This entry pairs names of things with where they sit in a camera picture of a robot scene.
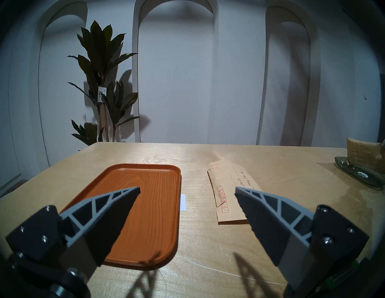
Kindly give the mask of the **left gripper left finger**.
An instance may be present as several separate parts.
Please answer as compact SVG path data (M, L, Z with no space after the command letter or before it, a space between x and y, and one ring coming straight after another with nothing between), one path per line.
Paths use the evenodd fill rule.
M84 199L62 213L46 205L15 227L6 241L14 253L49 268L76 268L90 278L106 259L140 194L124 188Z

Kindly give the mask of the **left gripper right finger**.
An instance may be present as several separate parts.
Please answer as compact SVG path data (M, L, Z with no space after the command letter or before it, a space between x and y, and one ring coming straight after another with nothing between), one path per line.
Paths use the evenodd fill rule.
M253 233L287 281L284 293L327 293L359 268L369 236L332 207L236 187Z

